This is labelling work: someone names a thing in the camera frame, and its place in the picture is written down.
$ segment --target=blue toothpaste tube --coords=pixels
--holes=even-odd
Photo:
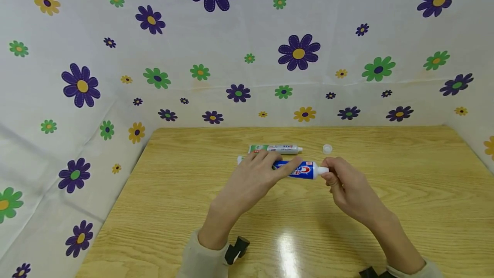
[[[244,160],[244,157],[238,156],[237,164]],[[283,167],[289,161],[276,161],[273,164],[273,169]],[[314,161],[303,161],[295,171],[293,171],[289,177],[304,178],[304,179],[316,179],[319,175],[329,172],[329,168],[318,166]]]

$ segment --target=wooden table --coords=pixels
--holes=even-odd
[[[445,277],[494,277],[494,178],[447,127],[176,128],[153,133],[79,278],[174,277],[182,248],[249,144],[322,145],[367,174],[417,249]],[[345,216],[324,181],[280,181],[230,233],[251,244],[230,277],[358,277],[385,258]]]

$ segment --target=white toothpaste tube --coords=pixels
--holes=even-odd
[[[250,145],[248,148],[248,154],[251,152],[265,151],[275,151],[280,154],[298,154],[302,152],[302,147],[297,145]]]

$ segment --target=white cap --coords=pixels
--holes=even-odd
[[[331,154],[331,152],[333,151],[333,147],[329,144],[325,144],[323,147],[322,147],[322,153],[323,154]]]

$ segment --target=toothpaste tube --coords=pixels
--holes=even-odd
[[[260,152],[262,150],[275,151],[280,154],[298,154],[302,152],[302,147],[297,145],[250,145],[248,148],[248,153]]]
[[[237,164],[240,164],[244,160],[244,157],[238,156]],[[283,165],[287,164],[289,161],[276,161],[273,164],[273,169],[283,167]],[[323,173],[329,172],[329,168],[318,166],[314,161],[303,161],[295,171],[293,171],[289,177],[297,177],[304,179],[316,179],[319,175]]]

